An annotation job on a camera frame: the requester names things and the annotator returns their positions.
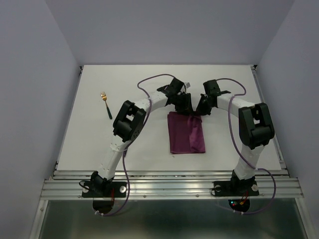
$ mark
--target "white wall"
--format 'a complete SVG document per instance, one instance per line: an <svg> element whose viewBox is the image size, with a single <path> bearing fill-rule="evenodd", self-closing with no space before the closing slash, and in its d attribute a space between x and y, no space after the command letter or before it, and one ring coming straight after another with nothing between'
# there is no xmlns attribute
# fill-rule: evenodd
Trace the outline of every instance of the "white wall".
<svg viewBox="0 0 319 239"><path fill-rule="evenodd" d="M79 76L43 0L0 1L0 238L28 238Z"/></svg>
<svg viewBox="0 0 319 239"><path fill-rule="evenodd" d="M80 64L257 64L293 0L46 0Z"/></svg>
<svg viewBox="0 0 319 239"><path fill-rule="evenodd" d="M279 143L319 232L319 1L297 0L258 68Z"/></svg>

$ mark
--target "fork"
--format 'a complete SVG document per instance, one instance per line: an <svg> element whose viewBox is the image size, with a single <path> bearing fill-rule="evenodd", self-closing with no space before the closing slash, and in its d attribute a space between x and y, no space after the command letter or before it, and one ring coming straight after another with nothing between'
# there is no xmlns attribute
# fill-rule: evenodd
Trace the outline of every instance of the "fork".
<svg viewBox="0 0 319 239"><path fill-rule="evenodd" d="M108 103L106 103L106 99L107 99L107 97L106 97L106 95L105 95L105 92L104 92L104 91L102 91L102 92L101 92L101 97L102 97L102 100L104 100L104 102L105 102L106 109L107 109L107 111L108 111L109 118L110 118L110 120L111 120L111 119L112 119L112 115L111 115L111 111L110 111L110 109L109 109Z"/></svg>

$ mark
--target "purple cloth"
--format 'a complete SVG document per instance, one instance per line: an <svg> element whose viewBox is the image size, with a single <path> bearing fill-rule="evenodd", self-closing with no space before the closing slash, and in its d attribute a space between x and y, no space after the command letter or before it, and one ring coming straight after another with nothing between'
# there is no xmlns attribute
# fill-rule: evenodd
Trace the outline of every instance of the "purple cloth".
<svg viewBox="0 0 319 239"><path fill-rule="evenodd" d="M200 116L167 115L171 153L204 153L205 142Z"/></svg>

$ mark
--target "white tabletop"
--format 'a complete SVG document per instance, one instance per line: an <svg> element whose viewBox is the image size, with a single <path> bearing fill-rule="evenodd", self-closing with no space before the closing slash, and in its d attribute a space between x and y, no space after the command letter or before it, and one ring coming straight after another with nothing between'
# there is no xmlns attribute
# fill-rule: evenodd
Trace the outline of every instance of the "white tabletop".
<svg viewBox="0 0 319 239"><path fill-rule="evenodd" d="M113 120L110 120L100 92L105 91L108 105L115 119L123 102L145 98L136 87L138 81L162 73L190 82L187 90L192 94L192 105L197 107L203 83L222 77L233 78L247 89L243 99L260 103L257 87L250 66L222 65L86 65L84 66L64 144L59 157L58 170L96 170L105 157L111 137ZM159 77L143 83L149 92L171 82L171 77ZM221 90L233 94L242 92L235 83L218 82ZM210 116L202 117L206 146L204 154L171 154L167 128L167 114L174 106L160 108L151 113L140 136L129 148L126 165L128 170L176 171L176 170L233 170L238 155L231 142L227 112L212 109ZM238 119L232 117L235 139L241 149ZM257 167L280 170L279 157L273 141L261 154Z"/></svg>

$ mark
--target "metal frame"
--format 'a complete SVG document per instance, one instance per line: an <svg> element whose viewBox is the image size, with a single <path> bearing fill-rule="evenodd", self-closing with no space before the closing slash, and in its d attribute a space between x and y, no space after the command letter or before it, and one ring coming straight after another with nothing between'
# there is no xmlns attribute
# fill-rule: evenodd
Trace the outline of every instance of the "metal frame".
<svg viewBox="0 0 319 239"><path fill-rule="evenodd" d="M311 221L309 211L306 207L305 199L304 198L296 198L296 204L297 204L298 211L299 211L301 220L303 222L308 239L317 239L318 236L316 234L314 225Z"/></svg>
<svg viewBox="0 0 319 239"><path fill-rule="evenodd" d="M261 101L264 101L256 70L253 66L251 66L251 70ZM281 165L281 170L271 171L277 183L276 198L295 198L307 237L316 239L316 232L305 206L299 181L296 178L290 178L276 136L274 143ZM216 198L211 195L210 191L213 188L213 181L229 180L231 173L231 171L129 171L130 200L226 199ZM52 178L44 182L30 234L31 239L37 239L40 236L48 200L92 200L81 197L82 188L78 185L79 180L90 179L91 174L92 171L56 170ZM126 181L124 172L116 172L115 180ZM256 181L260 196L254 198L271 198L273 193L272 179L263 172L256 172Z"/></svg>
<svg viewBox="0 0 319 239"><path fill-rule="evenodd" d="M45 212L48 206L47 200L40 200L38 208L36 210L35 218L32 225L32 230L30 233L30 239L37 239L40 237L41 228L44 221Z"/></svg>

